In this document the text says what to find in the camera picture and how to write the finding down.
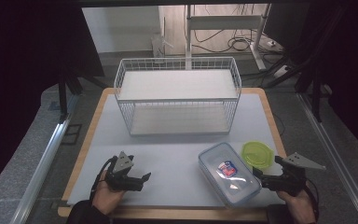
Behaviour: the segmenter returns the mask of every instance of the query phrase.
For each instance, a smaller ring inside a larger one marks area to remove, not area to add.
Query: white wire basket
[[[229,133],[241,77],[232,57],[123,59],[114,87],[131,135]]]

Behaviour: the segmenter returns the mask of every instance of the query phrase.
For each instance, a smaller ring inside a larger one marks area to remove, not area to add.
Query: label
[[[235,168],[231,161],[220,163],[218,169],[226,178],[230,178],[237,173],[237,168]]]

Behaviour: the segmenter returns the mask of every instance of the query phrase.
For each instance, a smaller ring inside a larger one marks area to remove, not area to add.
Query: green bowl
[[[274,151],[261,142],[247,142],[242,146],[242,159],[258,169],[265,169],[272,165]]]

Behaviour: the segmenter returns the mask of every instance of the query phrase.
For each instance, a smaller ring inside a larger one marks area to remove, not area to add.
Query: dark curtain
[[[103,76],[80,7],[0,2],[0,173],[33,122],[42,92],[60,73],[76,79],[76,71]]]

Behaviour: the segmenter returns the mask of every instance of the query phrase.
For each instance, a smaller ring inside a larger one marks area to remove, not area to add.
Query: wooden board
[[[268,121],[268,125],[271,129],[271,134],[273,137],[273,141],[275,147],[280,156],[285,157],[285,152],[282,146],[282,141],[279,136],[277,127],[275,125],[275,121],[272,117],[272,113],[269,108],[268,100],[266,94],[261,89],[242,89],[242,93],[256,93],[259,95],[260,100],[262,102],[264,111],[266,113],[266,118]],[[72,188],[76,182],[76,179],[81,170],[82,164],[87,156],[88,150],[90,148],[90,143],[92,140],[92,136],[95,133],[95,128],[97,127],[99,117],[103,111],[103,105],[106,101],[107,95],[113,94],[113,89],[106,89],[103,92],[100,103],[97,106],[96,112],[94,114],[94,118],[89,127],[89,131],[87,133],[86,139],[84,141],[83,147],[79,153],[76,166],[74,171],[70,177],[68,182],[68,186],[65,190],[64,195],[62,196],[62,200],[66,202],[71,194]],[[70,207],[60,207],[59,214],[60,216],[67,217],[70,213]],[[238,209],[238,212],[235,216],[227,216],[228,211],[226,209],[191,209],[181,208],[181,209],[156,209],[156,208],[134,208],[134,207],[121,207],[117,210],[115,216],[116,217],[124,217],[124,218],[172,218],[172,219],[238,219],[238,220],[265,220],[265,211],[264,209]]]

